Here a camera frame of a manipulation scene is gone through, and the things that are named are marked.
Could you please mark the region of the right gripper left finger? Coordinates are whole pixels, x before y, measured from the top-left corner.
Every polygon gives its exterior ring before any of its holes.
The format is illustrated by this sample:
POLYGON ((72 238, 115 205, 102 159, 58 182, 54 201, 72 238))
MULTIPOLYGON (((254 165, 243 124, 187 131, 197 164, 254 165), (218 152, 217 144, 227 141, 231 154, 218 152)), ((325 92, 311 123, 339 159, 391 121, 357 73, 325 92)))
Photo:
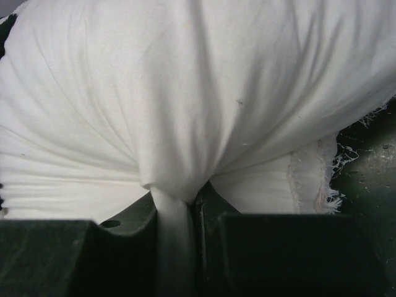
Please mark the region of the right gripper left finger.
POLYGON ((3 220, 2 296, 153 296, 157 211, 150 194, 96 224, 3 220))

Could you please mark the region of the black white checkered pillowcase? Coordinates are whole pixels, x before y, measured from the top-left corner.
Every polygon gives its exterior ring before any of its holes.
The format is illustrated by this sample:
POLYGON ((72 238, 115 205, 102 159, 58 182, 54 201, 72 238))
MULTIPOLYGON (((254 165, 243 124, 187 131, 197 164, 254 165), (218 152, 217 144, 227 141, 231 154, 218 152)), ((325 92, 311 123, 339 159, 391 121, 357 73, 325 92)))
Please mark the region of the black white checkered pillowcase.
POLYGON ((1 19, 0 24, 0 58, 5 55, 5 42, 17 20, 17 14, 13 13, 1 19))

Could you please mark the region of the white pillow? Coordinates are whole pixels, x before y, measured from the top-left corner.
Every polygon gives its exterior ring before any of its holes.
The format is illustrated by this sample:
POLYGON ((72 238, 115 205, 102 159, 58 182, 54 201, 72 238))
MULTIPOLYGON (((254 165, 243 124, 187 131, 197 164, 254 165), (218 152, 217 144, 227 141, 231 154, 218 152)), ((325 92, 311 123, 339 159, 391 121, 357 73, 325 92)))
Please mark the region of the white pillow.
POLYGON ((191 296, 190 207, 332 212, 338 133, 395 95, 394 1, 25 1, 1 58, 1 218, 144 194, 155 288, 191 296))

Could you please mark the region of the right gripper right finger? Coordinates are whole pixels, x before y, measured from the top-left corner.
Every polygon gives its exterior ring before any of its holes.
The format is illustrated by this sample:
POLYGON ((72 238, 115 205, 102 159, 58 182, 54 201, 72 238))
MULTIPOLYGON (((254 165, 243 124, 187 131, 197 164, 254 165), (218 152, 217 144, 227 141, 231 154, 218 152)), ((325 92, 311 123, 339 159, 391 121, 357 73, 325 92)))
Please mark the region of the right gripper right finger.
POLYGON ((196 197, 200 296, 384 296, 387 279, 351 217, 242 214, 206 184, 196 197))

